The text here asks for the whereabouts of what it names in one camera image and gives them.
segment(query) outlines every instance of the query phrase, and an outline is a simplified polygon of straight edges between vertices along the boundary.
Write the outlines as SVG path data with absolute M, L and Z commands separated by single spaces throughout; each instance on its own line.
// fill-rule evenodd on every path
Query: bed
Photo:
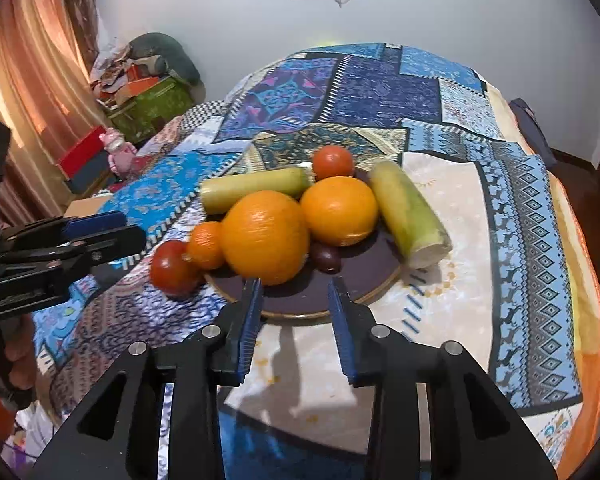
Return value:
M 187 111 L 145 147 L 147 171 L 103 210 L 140 224 L 147 248 L 122 262 L 128 273 L 109 290 L 94 296 L 88 277 L 69 303 L 35 315 L 48 411 L 68 416 L 129 343 L 179 342 L 225 305 L 210 285 L 173 301 L 148 281 L 155 247 L 185 239 L 204 219 L 201 180 L 302 162 L 343 139 L 360 168 L 380 158 L 401 164 L 454 240 L 439 266 L 406 269 L 371 304 L 376 319 L 424 344 L 462 342 L 567 478 L 597 432 L 600 291 L 564 188 L 479 74 L 389 43 L 292 54 L 225 100 Z M 372 398 L 340 373 L 328 324 L 265 325 L 245 384 L 219 393 L 228 478 L 361 477 Z M 167 387 L 161 476 L 169 399 Z

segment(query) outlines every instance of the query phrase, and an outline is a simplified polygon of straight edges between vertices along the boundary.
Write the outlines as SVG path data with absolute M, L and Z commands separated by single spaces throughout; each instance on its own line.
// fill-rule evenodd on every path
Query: orange curtain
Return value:
M 64 0 L 87 70 L 98 57 L 98 11 L 95 0 Z
M 63 0 L 0 0 L 0 120 L 12 135 L 0 220 L 62 214 L 72 195 L 56 163 L 106 122 Z

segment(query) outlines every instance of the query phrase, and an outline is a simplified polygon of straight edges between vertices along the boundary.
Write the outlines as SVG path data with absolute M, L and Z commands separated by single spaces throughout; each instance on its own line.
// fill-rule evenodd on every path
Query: white wall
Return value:
M 523 97 L 549 143 L 600 160 L 600 19 L 588 0 L 96 0 L 110 38 L 163 32 L 222 98 L 244 75 L 308 46 L 408 44 Z

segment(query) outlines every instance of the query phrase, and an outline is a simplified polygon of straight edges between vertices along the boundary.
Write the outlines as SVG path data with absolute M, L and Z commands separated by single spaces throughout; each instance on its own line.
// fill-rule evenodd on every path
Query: tangerine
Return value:
M 279 285 L 294 277 L 309 251 L 309 231 L 298 202 L 277 191 L 238 200 L 222 220 L 221 247 L 229 266 L 245 278 Z
M 300 199 L 311 234 L 323 244 L 344 247 L 368 237 L 378 222 L 378 202 L 371 188 L 350 176 L 317 182 Z
M 202 222 L 190 232 L 187 253 L 200 269 L 213 270 L 224 264 L 220 247 L 221 230 L 220 222 Z

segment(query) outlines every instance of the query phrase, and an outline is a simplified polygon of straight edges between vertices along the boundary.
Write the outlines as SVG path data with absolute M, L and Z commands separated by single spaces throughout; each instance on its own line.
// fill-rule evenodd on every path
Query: red tomato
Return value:
M 314 153 L 312 167 L 316 180 L 330 176 L 351 176 L 353 156 L 341 146 L 325 146 Z
M 155 288 L 159 288 L 167 296 L 183 298 L 192 293 L 202 276 L 187 254 L 186 243 L 168 240 L 156 249 L 149 278 Z

